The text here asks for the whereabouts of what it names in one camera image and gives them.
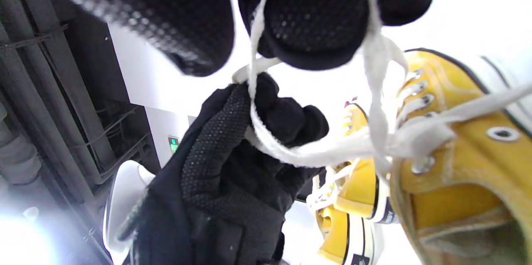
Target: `light fixture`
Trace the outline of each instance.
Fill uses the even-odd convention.
[[[0,218],[0,264],[52,265],[44,233],[28,220]]]

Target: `white shoelace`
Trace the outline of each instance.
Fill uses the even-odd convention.
[[[291,149],[283,146],[266,129],[255,106],[257,75],[281,62],[279,59],[256,58],[258,42],[264,31],[266,5],[266,0],[260,1],[251,25],[251,63],[247,66],[247,75],[242,69],[234,75],[234,81],[238,83],[248,79],[250,114],[254,130],[249,129],[246,138],[260,151],[297,167],[309,168],[335,167],[348,160],[373,157],[379,178],[386,182],[386,176],[392,168],[391,162],[386,157],[412,159],[414,166],[424,164],[432,151],[456,137],[448,126],[450,123],[468,121],[493,113],[532,93],[532,84],[505,93],[493,93],[455,106],[433,117],[411,119],[395,132],[389,133],[388,121],[381,106],[384,76],[389,61],[399,63],[406,69],[406,73],[408,66],[403,51],[381,34],[382,24],[377,0],[367,1],[370,7],[369,27],[362,49],[367,82],[373,98],[369,110],[369,133],[367,131],[355,133],[336,142],[318,141]]]

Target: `metal eyelet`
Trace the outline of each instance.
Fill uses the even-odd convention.
[[[426,117],[426,118],[433,118],[433,117],[435,117],[435,116],[437,116],[437,115],[438,115],[437,112],[435,112],[435,111],[431,111],[431,112],[427,112],[427,114],[425,114],[425,117]]]
[[[430,106],[430,104],[434,101],[435,97],[431,93],[424,95],[421,97],[421,100],[423,101],[423,106],[418,108],[416,111],[423,110]]]
[[[418,90],[412,95],[416,96],[418,93],[424,91],[428,86],[429,86],[429,83],[427,81],[422,81],[418,83]]]
[[[414,72],[409,72],[406,76],[406,83],[419,79],[423,75],[423,69],[417,69]]]
[[[515,142],[520,138],[519,131],[510,127],[492,127],[486,131],[486,134],[500,142]]]
[[[412,165],[412,173],[415,175],[427,174],[436,164],[434,157],[428,157],[424,162]]]

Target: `yellow sneaker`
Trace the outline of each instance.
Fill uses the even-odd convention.
[[[367,127],[367,115],[357,104],[357,98],[346,102],[345,110],[346,135]],[[334,201],[334,207],[376,223],[397,223],[389,202],[389,188],[376,175],[373,159],[356,160],[353,165],[353,172],[343,183]]]
[[[487,59],[427,49],[406,56],[399,126],[512,87],[507,69]],[[424,265],[532,264],[531,111],[525,98],[452,123],[456,139],[425,164],[395,162],[392,206]]]
[[[338,265],[374,265],[382,253],[380,227],[358,216],[328,206],[317,212],[318,226],[323,233],[323,245],[317,261]]]

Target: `gloved hand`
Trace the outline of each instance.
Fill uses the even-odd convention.
[[[185,74],[208,76],[229,58],[234,42],[230,0],[73,0],[86,11],[127,27],[167,54]],[[404,25],[432,0],[378,0],[385,25]],[[238,0],[249,32],[259,0]],[[367,29],[367,0],[268,0],[259,53],[301,69],[349,61]]]
[[[268,129],[287,146],[329,131],[314,106],[278,98],[268,74],[258,79],[256,105]],[[298,191],[320,169],[295,168],[244,139],[251,124],[247,85],[215,91],[177,152],[157,174],[125,237],[133,233],[139,265],[275,264],[281,227]]]

